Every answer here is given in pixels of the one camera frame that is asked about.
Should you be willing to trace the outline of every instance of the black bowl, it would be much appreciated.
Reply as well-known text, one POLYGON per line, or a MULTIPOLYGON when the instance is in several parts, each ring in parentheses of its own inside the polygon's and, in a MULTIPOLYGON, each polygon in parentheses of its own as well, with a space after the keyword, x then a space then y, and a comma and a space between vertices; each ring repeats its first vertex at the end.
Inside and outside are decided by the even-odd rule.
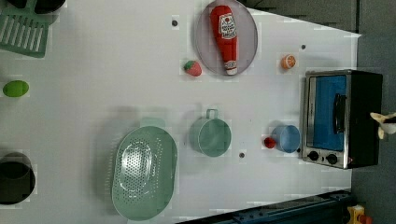
MULTIPOLYGON (((17 8, 24 8, 27 0, 8 0, 8 2, 17 8)), ((37 0, 35 13, 46 14, 60 8, 66 0, 37 0)))
POLYGON ((35 188, 35 173, 20 162, 0 163, 0 204, 14 204, 25 200, 35 188))

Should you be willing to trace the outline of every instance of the oven window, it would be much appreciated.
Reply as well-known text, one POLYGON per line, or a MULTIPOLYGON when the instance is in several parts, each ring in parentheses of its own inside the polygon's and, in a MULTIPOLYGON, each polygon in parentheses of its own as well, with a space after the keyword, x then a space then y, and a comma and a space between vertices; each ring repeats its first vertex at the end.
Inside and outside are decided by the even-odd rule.
POLYGON ((315 90, 315 102, 310 106, 314 107, 313 112, 313 136, 311 147, 324 148, 334 151, 344 150, 344 133, 337 133, 334 130, 335 115, 334 101, 337 93, 345 96, 347 94, 347 77, 315 77, 315 85, 311 85, 315 90))

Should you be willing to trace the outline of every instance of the red ketchup bottle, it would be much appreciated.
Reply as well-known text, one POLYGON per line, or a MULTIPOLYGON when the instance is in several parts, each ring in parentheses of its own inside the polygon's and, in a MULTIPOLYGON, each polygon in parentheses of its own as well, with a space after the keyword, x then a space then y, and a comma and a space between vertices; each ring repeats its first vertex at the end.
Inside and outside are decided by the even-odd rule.
POLYGON ((233 12, 227 6, 215 7, 210 13, 210 20, 227 74, 235 75, 237 35, 233 12))

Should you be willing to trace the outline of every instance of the oven handle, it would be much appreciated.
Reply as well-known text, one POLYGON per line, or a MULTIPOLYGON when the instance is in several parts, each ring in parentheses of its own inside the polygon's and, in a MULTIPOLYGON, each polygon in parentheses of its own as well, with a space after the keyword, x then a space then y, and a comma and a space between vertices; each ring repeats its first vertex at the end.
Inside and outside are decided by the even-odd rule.
POLYGON ((347 97, 339 93, 335 94, 334 109, 332 111, 332 127, 334 133, 343 133, 345 126, 347 97))

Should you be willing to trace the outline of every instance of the oven knob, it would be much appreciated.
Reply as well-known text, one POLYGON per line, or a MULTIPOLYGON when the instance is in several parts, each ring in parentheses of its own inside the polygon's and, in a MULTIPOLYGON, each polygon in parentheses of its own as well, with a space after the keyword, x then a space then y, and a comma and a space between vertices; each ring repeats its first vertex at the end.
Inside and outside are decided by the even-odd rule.
POLYGON ((319 159, 319 154, 316 151, 311 151, 308 154, 309 159, 311 159, 311 161, 317 161, 319 159))
POLYGON ((326 160, 329 162, 329 164, 334 165, 337 163, 337 157, 334 154, 330 154, 328 157, 326 157, 326 160))

